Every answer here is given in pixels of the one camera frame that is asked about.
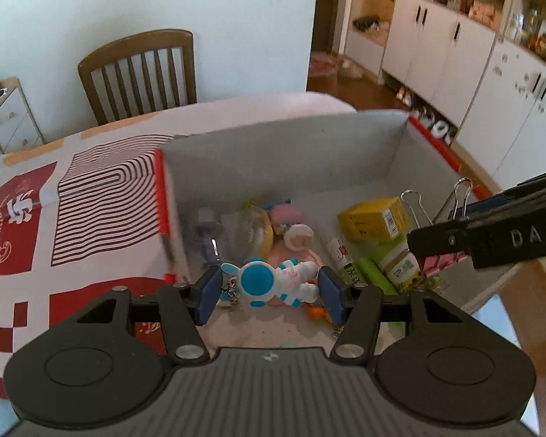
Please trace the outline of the pink binder clip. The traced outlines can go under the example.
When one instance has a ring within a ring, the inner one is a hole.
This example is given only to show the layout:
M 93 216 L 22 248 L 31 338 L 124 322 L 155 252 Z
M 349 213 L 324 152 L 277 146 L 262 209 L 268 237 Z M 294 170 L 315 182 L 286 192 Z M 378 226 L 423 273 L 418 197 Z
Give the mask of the pink binder clip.
M 474 182 L 470 178 L 460 178 L 454 184 L 450 195 L 433 218 L 427 214 L 422 204 L 421 193 L 417 190 L 407 189 L 399 195 L 399 199 L 411 215 L 413 229 L 418 229 L 424 227 L 424 225 L 417 218 L 414 206 L 419 208 L 427 222 L 426 226 L 434 226 L 444 221 L 455 220 L 459 216 L 465 216 L 467 214 L 467 202 L 470 200 L 473 190 Z M 427 259 L 419 259 L 416 256 L 421 274 L 424 277 L 434 276 L 457 263 L 461 263 L 466 258 L 467 256 L 464 253 L 446 253 L 442 256 L 430 256 Z

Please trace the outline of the blue white astronaut keychain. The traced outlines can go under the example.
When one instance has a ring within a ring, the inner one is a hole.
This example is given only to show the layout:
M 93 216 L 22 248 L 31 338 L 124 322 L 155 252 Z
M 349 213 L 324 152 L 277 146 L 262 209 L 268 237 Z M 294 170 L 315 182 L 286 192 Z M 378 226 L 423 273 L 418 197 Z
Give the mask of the blue white astronaut keychain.
M 262 260 L 251 260 L 238 267 L 222 263 L 223 273 L 234 277 L 234 286 L 251 307 L 264 307 L 271 299 L 277 298 L 283 304 L 299 307 L 312 304 L 319 297 L 316 278 L 319 267 L 312 261 L 287 259 L 278 267 Z

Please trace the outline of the white bottle silver cap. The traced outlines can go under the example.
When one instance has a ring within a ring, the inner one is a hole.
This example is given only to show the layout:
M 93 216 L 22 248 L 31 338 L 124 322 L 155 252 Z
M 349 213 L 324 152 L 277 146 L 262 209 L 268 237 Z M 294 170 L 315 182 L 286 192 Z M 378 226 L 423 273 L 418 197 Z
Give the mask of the white bottle silver cap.
M 210 207 L 199 208 L 193 222 L 193 239 L 206 264 L 218 264 L 222 261 L 218 244 L 221 235 L 223 224 L 217 212 Z

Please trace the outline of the green label jar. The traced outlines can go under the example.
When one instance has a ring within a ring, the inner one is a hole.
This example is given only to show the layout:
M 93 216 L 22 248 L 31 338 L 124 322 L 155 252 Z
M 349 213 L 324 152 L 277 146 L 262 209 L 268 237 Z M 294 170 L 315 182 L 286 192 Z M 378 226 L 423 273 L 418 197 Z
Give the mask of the green label jar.
M 410 253 L 406 240 L 397 245 L 392 244 L 389 251 L 379 261 L 384 276 L 398 290 L 407 292 L 417 286 L 422 280 L 418 260 Z

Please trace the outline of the yellow small carton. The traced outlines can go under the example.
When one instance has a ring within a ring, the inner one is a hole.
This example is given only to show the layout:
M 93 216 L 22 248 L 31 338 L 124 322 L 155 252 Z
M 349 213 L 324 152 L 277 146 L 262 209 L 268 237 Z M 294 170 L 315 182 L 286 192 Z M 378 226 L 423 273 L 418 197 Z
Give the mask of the yellow small carton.
M 398 197 L 354 204 L 338 213 L 337 220 L 345 238 L 354 243 L 387 243 L 410 229 L 408 216 Z

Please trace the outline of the red cardboard box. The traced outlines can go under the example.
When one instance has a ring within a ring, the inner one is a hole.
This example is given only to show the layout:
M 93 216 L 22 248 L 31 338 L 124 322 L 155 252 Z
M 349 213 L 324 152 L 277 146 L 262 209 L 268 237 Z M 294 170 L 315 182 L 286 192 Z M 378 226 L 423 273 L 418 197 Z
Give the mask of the red cardboard box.
M 486 191 L 447 146 L 424 134 L 402 111 L 357 113 L 270 121 L 178 138 L 162 147 L 169 193 L 179 223 L 174 243 L 186 253 L 193 275 L 209 264 L 193 239 L 193 222 L 201 207 L 214 209 L 223 224 L 218 239 L 221 259 L 243 264 L 234 253 L 234 233 L 244 206 L 269 210 L 292 203 L 314 233 L 301 259 L 320 257 L 346 281 L 365 280 L 388 293 L 399 293 L 384 276 L 379 261 L 392 244 L 354 243 L 343 235 L 337 214 L 367 200 L 398 197 L 407 189 L 421 193 L 433 218 L 463 177 L 474 182 L 467 205 Z M 267 260 L 281 263 L 291 251 L 274 241 Z M 424 277 L 412 289 L 432 289 L 466 312 L 482 307 L 507 281 L 506 267 L 478 272 L 464 259 Z

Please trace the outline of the yellow round disc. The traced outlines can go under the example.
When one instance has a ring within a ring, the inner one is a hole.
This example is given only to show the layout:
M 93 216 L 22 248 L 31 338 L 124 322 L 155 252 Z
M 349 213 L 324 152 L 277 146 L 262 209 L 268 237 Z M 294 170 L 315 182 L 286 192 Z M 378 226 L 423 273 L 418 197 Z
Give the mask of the yellow round disc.
M 241 210 L 234 233 L 234 253 L 241 261 L 267 259 L 274 243 L 274 232 L 268 213 L 248 203 Z

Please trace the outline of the pink round container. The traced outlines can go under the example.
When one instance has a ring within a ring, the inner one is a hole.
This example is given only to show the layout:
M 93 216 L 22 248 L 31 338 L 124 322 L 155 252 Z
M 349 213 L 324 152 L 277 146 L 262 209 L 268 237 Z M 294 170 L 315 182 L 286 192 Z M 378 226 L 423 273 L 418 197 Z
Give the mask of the pink round container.
M 301 224 L 304 214 L 292 203 L 280 203 L 269 210 L 270 222 L 273 226 Z

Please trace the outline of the red white patterned tablecloth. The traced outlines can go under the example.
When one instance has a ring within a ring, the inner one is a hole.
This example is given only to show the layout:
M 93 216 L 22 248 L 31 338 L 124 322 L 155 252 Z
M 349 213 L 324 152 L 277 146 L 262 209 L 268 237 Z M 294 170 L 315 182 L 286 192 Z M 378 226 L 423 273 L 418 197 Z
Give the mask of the red white patterned tablecloth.
M 150 293 L 186 277 L 162 235 L 155 152 L 187 135 L 349 111 L 319 93 L 228 99 L 138 115 L 0 156 L 0 398 L 12 354 L 117 285 Z

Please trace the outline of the pink floor mat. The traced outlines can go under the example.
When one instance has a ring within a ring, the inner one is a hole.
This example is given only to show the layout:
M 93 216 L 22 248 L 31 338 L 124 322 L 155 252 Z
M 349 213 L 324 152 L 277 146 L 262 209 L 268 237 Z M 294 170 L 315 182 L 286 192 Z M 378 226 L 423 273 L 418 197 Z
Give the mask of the pink floor mat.
M 338 72 L 340 66 L 339 57 L 331 53 L 313 51 L 309 58 L 308 77 L 330 77 Z

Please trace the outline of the brown wooden chair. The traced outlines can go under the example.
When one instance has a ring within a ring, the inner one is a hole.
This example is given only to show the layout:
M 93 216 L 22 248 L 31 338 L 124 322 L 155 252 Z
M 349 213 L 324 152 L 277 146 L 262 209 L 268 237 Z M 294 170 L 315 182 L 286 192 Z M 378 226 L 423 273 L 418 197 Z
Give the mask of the brown wooden chair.
M 194 36 L 154 29 L 101 46 L 78 65 L 98 125 L 198 102 Z

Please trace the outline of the white drawer cabinet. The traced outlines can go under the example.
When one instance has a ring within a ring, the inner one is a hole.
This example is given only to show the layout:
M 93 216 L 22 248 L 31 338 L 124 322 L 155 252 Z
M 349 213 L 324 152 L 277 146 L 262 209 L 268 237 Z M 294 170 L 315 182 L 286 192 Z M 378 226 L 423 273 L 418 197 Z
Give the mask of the white drawer cabinet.
M 0 155 L 30 150 L 45 143 L 16 77 L 0 81 Z

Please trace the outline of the white wall cabinet unit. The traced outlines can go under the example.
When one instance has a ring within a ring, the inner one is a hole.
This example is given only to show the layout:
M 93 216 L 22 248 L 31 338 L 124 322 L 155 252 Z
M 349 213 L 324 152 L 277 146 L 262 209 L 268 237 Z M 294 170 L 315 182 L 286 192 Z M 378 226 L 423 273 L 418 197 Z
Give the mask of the white wall cabinet unit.
M 546 172 L 546 0 L 346 0 L 345 55 L 502 188 Z

